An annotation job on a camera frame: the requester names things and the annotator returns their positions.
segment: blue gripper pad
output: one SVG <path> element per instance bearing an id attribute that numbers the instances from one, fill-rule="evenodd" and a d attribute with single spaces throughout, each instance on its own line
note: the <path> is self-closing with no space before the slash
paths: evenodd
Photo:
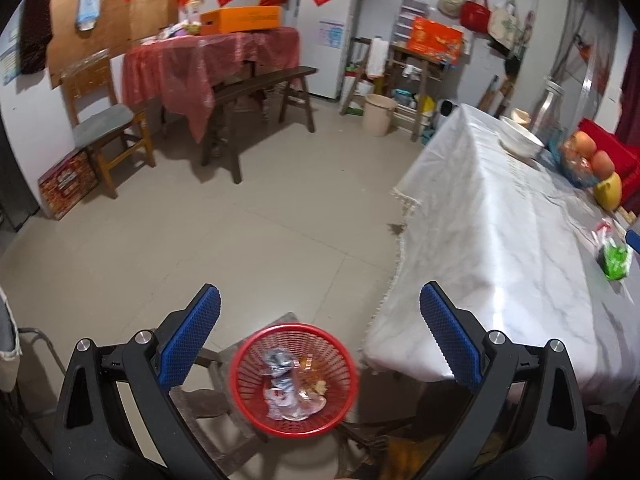
<path id="1" fill-rule="evenodd" d="M 433 285 L 420 292 L 420 313 L 458 384 L 475 393 L 482 381 L 481 355 Z"/>
<path id="2" fill-rule="evenodd" d="M 158 383 L 164 393 L 182 384 L 220 316 L 220 293 L 208 285 L 160 354 Z"/>

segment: red plastic basket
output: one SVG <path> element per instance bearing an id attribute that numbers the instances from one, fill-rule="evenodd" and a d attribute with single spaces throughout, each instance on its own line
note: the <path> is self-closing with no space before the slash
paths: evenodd
<path id="1" fill-rule="evenodd" d="M 326 381 L 326 405 L 305 420 L 273 420 L 264 400 L 264 353 L 286 348 L 297 359 L 312 354 Z M 269 326 L 249 336 L 231 361 L 229 389 L 242 414 L 261 431 L 302 438 L 329 431 L 344 418 L 358 392 L 358 375 L 347 349 L 331 334 L 303 323 Z"/>

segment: white tablecloth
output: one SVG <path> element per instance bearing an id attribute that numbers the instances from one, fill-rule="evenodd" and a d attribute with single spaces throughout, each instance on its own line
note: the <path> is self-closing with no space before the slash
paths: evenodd
<path id="1" fill-rule="evenodd" d="M 451 372 L 418 309 L 424 283 L 515 343 L 562 340 L 587 404 L 626 405 L 640 377 L 640 269 L 609 283 L 593 253 L 603 212 L 544 165 L 508 155 L 499 121 L 463 105 L 402 178 L 412 208 L 398 270 L 364 342 L 374 367 Z"/>

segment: hanging bag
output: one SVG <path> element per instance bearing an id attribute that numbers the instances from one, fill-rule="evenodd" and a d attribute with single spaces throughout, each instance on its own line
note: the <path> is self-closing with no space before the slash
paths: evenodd
<path id="1" fill-rule="evenodd" d="M 465 0 L 438 0 L 438 10 L 450 18 L 459 18 Z"/>
<path id="2" fill-rule="evenodd" d="M 517 15 L 516 0 L 507 0 L 504 7 L 496 7 L 489 19 L 489 36 L 492 48 L 508 56 L 520 37 L 520 19 Z"/>
<path id="3" fill-rule="evenodd" d="M 462 5 L 460 23 L 469 30 L 486 34 L 490 17 L 489 0 L 484 0 L 484 5 L 478 3 L 477 0 L 467 0 Z"/>

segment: table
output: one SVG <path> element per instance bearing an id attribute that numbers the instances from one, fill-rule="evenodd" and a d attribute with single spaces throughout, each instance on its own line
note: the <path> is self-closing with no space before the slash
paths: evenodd
<path id="1" fill-rule="evenodd" d="M 166 110 L 187 117 L 200 142 L 214 108 L 215 85 L 247 61 L 280 70 L 297 67 L 299 58 L 300 37 L 292 27 L 157 41 L 125 54 L 122 97 L 129 107 L 161 98 Z"/>
<path id="2" fill-rule="evenodd" d="M 395 189 L 409 207 L 398 270 L 364 341 L 374 367 L 452 377 L 420 316 L 437 280 L 486 330 L 565 343 L 586 405 L 626 406 L 640 378 L 640 267 L 609 283 L 593 253 L 602 210 L 549 164 L 499 145 L 499 121 L 462 105 Z"/>

